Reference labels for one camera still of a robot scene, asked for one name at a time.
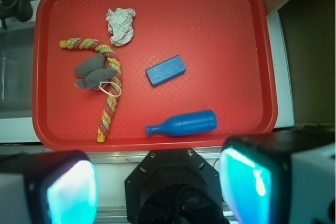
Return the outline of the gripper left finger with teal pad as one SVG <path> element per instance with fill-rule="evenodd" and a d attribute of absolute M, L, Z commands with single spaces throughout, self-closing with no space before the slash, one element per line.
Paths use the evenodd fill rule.
<path fill-rule="evenodd" d="M 1 155 L 1 223 L 94 223 L 98 177 L 82 151 Z"/>

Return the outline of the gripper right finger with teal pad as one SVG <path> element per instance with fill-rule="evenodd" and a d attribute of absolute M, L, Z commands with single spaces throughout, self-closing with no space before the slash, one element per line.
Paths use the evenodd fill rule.
<path fill-rule="evenodd" d="M 219 180 L 239 223 L 335 223 L 335 134 L 304 130 L 235 135 Z"/>

